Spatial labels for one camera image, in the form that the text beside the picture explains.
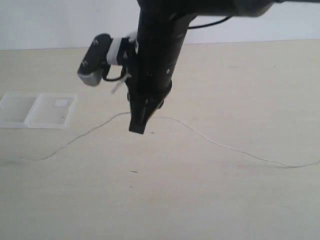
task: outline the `light wood surface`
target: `light wood surface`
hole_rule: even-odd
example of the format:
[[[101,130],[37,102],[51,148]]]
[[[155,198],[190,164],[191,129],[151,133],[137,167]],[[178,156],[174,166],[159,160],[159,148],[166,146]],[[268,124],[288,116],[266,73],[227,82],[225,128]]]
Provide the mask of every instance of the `light wood surface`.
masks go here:
[[[85,51],[0,51],[0,96],[79,98],[68,129],[0,129],[0,159],[10,159],[0,164],[1,240],[320,238],[320,165],[262,162],[169,119],[151,119],[141,136],[121,116],[50,159],[19,160],[129,110],[125,87],[112,95],[112,84],[77,78]],[[315,162],[319,66],[319,40],[186,45],[157,115],[271,160]]]

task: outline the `white label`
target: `white label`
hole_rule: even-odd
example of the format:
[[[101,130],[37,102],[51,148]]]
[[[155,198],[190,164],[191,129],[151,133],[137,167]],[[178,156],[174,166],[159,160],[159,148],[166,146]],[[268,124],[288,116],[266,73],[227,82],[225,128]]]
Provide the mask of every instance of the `white label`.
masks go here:
[[[57,99],[54,102],[55,107],[66,107],[68,105],[68,99]]]

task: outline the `plastic container lid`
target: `plastic container lid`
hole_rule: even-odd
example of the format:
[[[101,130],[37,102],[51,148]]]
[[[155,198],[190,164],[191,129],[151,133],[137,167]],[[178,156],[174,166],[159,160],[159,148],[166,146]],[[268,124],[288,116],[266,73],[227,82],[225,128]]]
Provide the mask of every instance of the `plastic container lid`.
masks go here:
[[[0,128],[65,129],[76,102],[75,93],[6,92]]]

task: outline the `black cable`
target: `black cable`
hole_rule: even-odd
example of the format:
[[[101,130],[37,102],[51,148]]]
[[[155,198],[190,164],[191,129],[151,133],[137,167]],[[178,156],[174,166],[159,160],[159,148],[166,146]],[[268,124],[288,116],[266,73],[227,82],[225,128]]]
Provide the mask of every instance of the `black cable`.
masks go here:
[[[222,24],[222,23],[228,21],[231,18],[232,18],[232,16],[227,16],[224,19],[221,19],[219,21],[215,21],[215,22],[212,22],[212,23],[208,23],[208,24],[204,24],[204,25],[189,26],[188,29],[202,29],[202,28],[211,27],[211,26],[214,26],[214,25]]]

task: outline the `white wire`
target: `white wire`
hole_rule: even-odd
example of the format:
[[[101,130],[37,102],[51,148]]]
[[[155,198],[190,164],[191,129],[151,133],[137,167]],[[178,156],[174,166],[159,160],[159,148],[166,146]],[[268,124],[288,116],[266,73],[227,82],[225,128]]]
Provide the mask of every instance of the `white wire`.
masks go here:
[[[42,157],[42,158],[26,158],[26,157],[20,157],[19,159],[21,160],[33,160],[33,161],[39,161],[39,160],[47,160],[51,157],[53,157],[54,155],[56,155],[58,152],[60,152],[61,150],[65,149],[67,146],[69,146],[70,144],[72,144],[73,142],[75,142],[76,140],[78,140],[79,138],[82,138],[88,134],[90,134],[91,132],[103,127],[104,125],[110,123],[113,119],[121,116],[121,115],[128,115],[130,114],[130,112],[121,112],[121,113],[118,113],[114,116],[112,116],[109,120],[107,120],[106,122],[90,129],[89,131],[77,136],[76,138],[74,138],[73,140],[69,141],[68,143],[66,143],[65,145],[61,146],[60,148],[58,148],[56,151],[54,151],[53,153],[51,153],[50,155],[46,156],[46,157]],[[274,160],[269,160],[269,159],[266,159],[266,158],[263,158],[263,157],[260,157],[260,156],[257,156],[257,155],[254,155],[252,153],[249,153],[249,152],[246,152],[244,150],[241,150],[241,149],[237,149],[237,148],[234,148],[234,147],[231,147],[231,146],[228,146],[228,145],[224,145],[224,144],[221,144],[221,143],[218,143],[216,141],[213,141],[211,139],[209,139],[208,137],[206,137],[205,135],[203,135],[201,132],[195,130],[194,128],[192,128],[191,126],[189,126],[188,124],[184,123],[183,121],[175,118],[175,117],[170,117],[170,116],[154,116],[153,118],[156,118],[156,119],[170,119],[170,120],[174,120],[182,125],[184,125],[185,127],[187,127],[188,129],[190,129],[191,131],[193,131],[194,133],[198,134],[199,136],[201,136],[202,138],[204,138],[205,140],[207,140],[208,142],[212,143],[212,144],[215,144],[219,147],[222,147],[222,148],[227,148],[227,149],[231,149],[233,151],[236,151],[236,152],[239,152],[239,153],[242,153],[242,154],[246,154],[250,157],[253,157],[255,159],[258,159],[258,160],[261,160],[261,161],[265,161],[265,162],[269,162],[269,163],[274,163],[274,164],[279,164],[279,165],[282,165],[282,166],[285,166],[285,167],[288,167],[288,168],[303,168],[303,167],[307,167],[307,166],[311,166],[311,165],[316,165],[316,164],[319,164],[320,163],[320,160],[319,161],[316,161],[316,162],[312,162],[312,163],[308,163],[308,164],[303,164],[303,165],[289,165],[289,164],[285,164],[283,162],[279,162],[279,161],[274,161]],[[3,164],[3,163],[7,163],[9,162],[10,160],[7,159],[5,161],[0,161],[0,164]]]

